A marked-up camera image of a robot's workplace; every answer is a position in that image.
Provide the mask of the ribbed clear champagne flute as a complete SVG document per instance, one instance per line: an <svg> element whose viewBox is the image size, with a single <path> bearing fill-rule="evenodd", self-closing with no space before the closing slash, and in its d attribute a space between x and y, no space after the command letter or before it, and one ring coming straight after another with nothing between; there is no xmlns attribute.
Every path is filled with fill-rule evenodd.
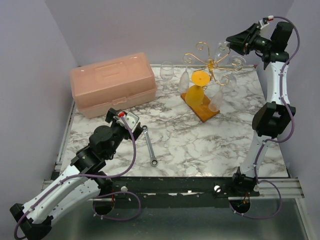
<svg viewBox="0 0 320 240"><path fill-rule="evenodd" d="M188 66L186 66L179 80L178 92L181 94L186 93L189 89L189 85L190 85L190 76L188 73Z"/></svg>

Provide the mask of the clear wine glass back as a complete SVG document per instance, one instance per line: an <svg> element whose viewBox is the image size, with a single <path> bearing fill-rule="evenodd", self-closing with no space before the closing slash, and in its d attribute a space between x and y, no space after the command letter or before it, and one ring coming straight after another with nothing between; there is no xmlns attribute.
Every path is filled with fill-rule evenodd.
<svg viewBox="0 0 320 240"><path fill-rule="evenodd" d="M173 78L174 76L174 66L171 62L165 61L160 66L160 77L164 81L164 85L162 88L162 93L167 94L170 92L168 88L168 82Z"/></svg>

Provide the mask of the short clear goblet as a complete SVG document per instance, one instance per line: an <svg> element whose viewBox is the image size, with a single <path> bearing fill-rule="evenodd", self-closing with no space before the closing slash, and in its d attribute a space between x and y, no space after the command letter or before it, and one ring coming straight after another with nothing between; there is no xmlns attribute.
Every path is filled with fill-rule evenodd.
<svg viewBox="0 0 320 240"><path fill-rule="evenodd" d="M214 54L214 61L218 65L225 65L228 62L228 57L230 54L230 49L228 47L228 42L222 41L218 44L218 47Z"/></svg>

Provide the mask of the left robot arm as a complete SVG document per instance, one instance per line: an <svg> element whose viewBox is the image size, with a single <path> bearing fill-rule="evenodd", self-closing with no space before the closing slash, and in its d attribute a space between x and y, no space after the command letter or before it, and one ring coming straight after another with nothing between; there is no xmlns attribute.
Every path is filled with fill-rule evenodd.
<svg viewBox="0 0 320 240"><path fill-rule="evenodd" d="M101 170L112 160L123 140L134 144L143 132L139 117L131 112L111 108L106 115L107 125L97 127L89 143L76 152L69 166L39 195L28 202L16 203L10 212L17 224L14 238L41 240L55 221L77 204L90 198L112 197L116 194L113 179L126 174L106 175Z"/></svg>

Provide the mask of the yellow plastic wine glass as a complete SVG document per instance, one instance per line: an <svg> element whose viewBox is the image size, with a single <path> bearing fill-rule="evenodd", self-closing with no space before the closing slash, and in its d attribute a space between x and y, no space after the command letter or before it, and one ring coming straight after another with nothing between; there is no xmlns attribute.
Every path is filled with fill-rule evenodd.
<svg viewBox="0 0 320 240"><path fill-rule="evenodd" d="M198 107L202 104L204 98L204 87L208 85L211 78L208 73L203 70L198 70L192 73L191 81L193 86L191 86L186 95L185 102L192 108Z"/></svg>

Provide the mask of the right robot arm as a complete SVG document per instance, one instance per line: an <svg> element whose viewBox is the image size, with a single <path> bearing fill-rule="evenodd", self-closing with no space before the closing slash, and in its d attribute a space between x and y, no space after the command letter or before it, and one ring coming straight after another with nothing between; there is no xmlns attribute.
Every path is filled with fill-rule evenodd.
<svg viewBox="0 0 320 240"><path fill-rule="evenodd" d="M230 191L236 196L254 190L270 144L278 141L278 135L289 124L294 124L296 109L290 105L287 93L287 72L292 56L286 52L286 47L292 32L297 29L281 17L270 39L261 36L262 30L274 19L273 15L264 17L241 33L226 38L227 46L242 56L256 52L267 78L266 103L253 117L254 133L249 151L230 183Z"/></svg>

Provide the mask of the clear wine glass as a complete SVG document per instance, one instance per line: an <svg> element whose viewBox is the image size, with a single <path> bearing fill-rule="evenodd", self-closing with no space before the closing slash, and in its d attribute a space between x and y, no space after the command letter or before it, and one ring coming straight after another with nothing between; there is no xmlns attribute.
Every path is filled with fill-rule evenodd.
<svg viewBox="0 0 320 240"><path fill-rule="evenodd" d="M162 88L162 93L167 94L170 92L168 88L168 82L173 78L174 76L174 66L171 62L165 61L160 66L160 77L164 81L164 85Z"/></svg>
<svg viewBox="0 0 320 240"><path fill-rule="evenodd" d="M232 92L237 85L236 73L238 73L245 65L246 60L240 55L234 55L230 58L231 68L230 73L221 77L220 82L223 84L222 91L224 93Z"/></svg>

